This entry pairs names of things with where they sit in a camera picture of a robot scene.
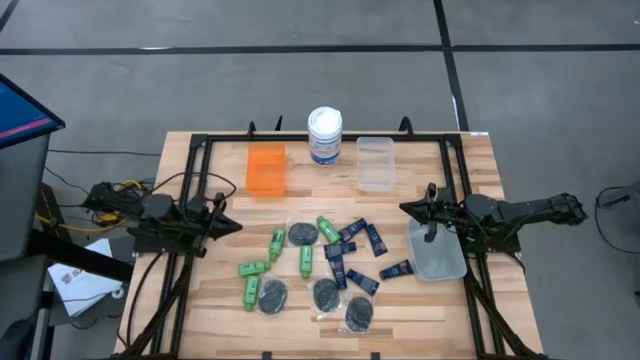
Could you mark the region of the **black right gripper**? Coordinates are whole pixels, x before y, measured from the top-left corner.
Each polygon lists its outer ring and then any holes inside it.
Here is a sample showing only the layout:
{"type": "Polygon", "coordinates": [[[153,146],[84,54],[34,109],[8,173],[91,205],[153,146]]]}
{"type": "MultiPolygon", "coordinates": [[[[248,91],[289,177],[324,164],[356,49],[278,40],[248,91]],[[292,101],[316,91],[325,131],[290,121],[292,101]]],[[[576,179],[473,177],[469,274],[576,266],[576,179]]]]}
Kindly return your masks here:
{"type": "Polygon", "coordinates": [[[430,183],[426,196],[416,201],[400,203],[399,208],[419,224],[427,223],[428,230],[424,236],[427,243],[435,240],[438,224],[443,225],[447,230],[466,228],[466,215],[461,206],[453,200],[448,187],[438,188],[434,183],[430,183]]]}

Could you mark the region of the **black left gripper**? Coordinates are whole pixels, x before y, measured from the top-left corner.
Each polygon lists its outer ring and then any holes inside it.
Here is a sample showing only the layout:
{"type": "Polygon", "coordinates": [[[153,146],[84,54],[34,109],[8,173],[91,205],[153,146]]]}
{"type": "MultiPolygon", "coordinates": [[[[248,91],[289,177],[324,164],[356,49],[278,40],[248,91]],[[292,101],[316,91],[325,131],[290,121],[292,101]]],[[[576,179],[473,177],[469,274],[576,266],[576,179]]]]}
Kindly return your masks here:
{"type": "Polygon", "coordinates": [[[239,232],[242,225],[227,217],[223,211],[226,200],[223,192],[218,192],[212,200],[214,208],[208,207],[208,200],[204,195],[195,195],[186,207],[186,217],[194,234],[192,248],[194,251],[204,251],[204,243],[208,238],[214,241],[224,236],[239,232]]]}

